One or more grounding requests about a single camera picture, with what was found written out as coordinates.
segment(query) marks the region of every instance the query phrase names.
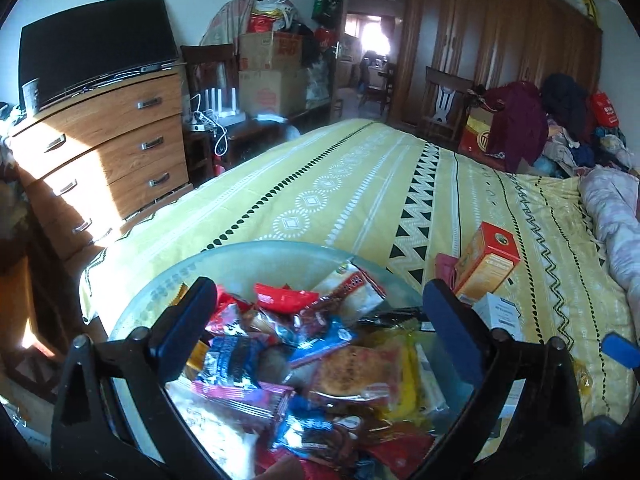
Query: bedspread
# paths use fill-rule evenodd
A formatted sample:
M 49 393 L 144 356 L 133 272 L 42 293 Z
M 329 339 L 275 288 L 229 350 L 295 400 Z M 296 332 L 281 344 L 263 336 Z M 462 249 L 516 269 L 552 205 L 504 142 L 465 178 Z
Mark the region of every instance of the bedspread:
M 497 293 L 518 305 L 523 334 L 560 335 L 594 379 L 586 419 L 622 421 L 633 377 L 600 352 L 633 335 L 624 291 L 577 179 L 494 171 L 384 124 L 349 120 L 277 146 L 190 192 L 101 252 L 80 283 L 86 320 L 110 333 L 151 279 L 199 251 L 249 240 L 298 240 L 367 258 L 421 290 L 437 253 L 460 255 L 481 221 L 512 232 L 521 263 Z M 180 276 L 165 284 L 168 300 Z

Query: metal handle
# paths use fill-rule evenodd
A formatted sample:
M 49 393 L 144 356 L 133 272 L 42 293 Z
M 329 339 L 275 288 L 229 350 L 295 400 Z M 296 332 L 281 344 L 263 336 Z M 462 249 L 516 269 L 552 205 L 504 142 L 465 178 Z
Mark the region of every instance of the metal handle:
M 82 231 L 86 231 L 92 223 L 94 223 L 94 222 L 89 218 L 89 219 L 88 219 L 87 221 L 85 221 L 83 224 L 79 225 L 78 227 L 74 227 L 74 228 L 72 229 L 72 231 L 73 231 L 75 234 L 81 233 Z
M 156 178 L 155 180 L 150 180 L 149 181 L 149 187 L 159 186 L 160 184 L 162 184 L 163 182 L 166 182 L 167 180 L 169 180 L 169 172 L 168 171 L 163 176 L 161 176 L 160 178 Z
M 152 99 L 148 99 L 147 101 L 138 101 L 138 104 L 136 104 L 136 107 L 138 108 L 138 110 L 142 110 L 142 108 L 149 108 L 150 106 L 159 105 L 161 102 L 162 102 L 161 97 L 154 97 Z
M 62 134 L 60 135 L 57 139 L 52 140 L 49 144 L 47 144 L 44 148 L 45 153 L 53 150 L 54 148 L 57 148 L 60 144 L 64 144 L 64 142 L 66 141 L 66 135 Z
M 140 149 L 144 152 L 145 150 L 150 150 L 151 148 L 159 146 L 163 142 L 164 142 L 164 137 L 160 136 L 157 139 L 150 140 L 149 142 L 143 142 L 142 144 L 140 144 Z
M 78 185 L 78 181 L 76 179 L 73 179 L 71 182 L 69 182 L 65 187 L 63 187 L 62 189 L 60 189 L 57 193 L 56 196 L 60 196 L 60 195 L 64 195 L 66 192 L 71 191 L 73 188 L 75 188 Z

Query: wooden wardrobe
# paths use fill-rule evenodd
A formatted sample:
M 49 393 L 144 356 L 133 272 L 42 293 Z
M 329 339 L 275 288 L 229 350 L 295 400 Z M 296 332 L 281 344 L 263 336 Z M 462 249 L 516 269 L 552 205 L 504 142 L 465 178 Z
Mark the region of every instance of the wooden wardrobe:
M 427 66 L 487 88 L 516 80 L 540 87 L 563 72 L 596 90 L 602 32 L 563 0 L 406 0 L 403 21 L 389 114 L 396 127 L 410 130 L 430 106 Z

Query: television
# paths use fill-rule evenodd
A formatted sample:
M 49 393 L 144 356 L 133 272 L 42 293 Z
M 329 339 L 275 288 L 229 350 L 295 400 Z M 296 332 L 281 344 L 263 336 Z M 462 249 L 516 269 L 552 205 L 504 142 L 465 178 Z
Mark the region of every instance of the television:
M 18 93 L 38 78 L 44 107 L 126 75 L 178 59 L 164 0 L 106 0 L 25 25 L 20 35 Z

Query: small white box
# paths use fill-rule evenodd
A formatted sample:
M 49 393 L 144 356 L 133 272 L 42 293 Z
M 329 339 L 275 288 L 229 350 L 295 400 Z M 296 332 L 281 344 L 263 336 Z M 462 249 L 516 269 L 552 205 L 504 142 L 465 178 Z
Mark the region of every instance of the small white box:
M 490 292 L 486 293 L 481 300 L 476 301 L 473 310 L 484 321 L 484 324 L 491 328 L 503 328 L 516 341 L 523 341 L 522 330 L 520 329 L 520 313 L 511 301 L 504 300 Z

